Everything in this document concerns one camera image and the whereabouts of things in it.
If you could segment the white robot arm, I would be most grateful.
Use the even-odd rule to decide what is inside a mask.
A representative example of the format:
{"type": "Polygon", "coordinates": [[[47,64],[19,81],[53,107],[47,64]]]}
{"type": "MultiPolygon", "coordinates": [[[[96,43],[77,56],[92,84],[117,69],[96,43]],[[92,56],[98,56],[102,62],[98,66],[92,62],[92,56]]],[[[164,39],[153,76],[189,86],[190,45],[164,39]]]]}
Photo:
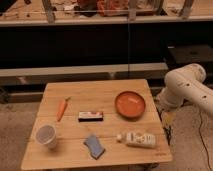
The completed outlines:
{"type": "Polygon", "coordinates": [[[213,117],[213,89],[203,84],[205,79],[205,69],[196,63],[169,71],[164,77],[165,87],[157,95],[160,107],[169,111],[188,100],[213,117]]]}

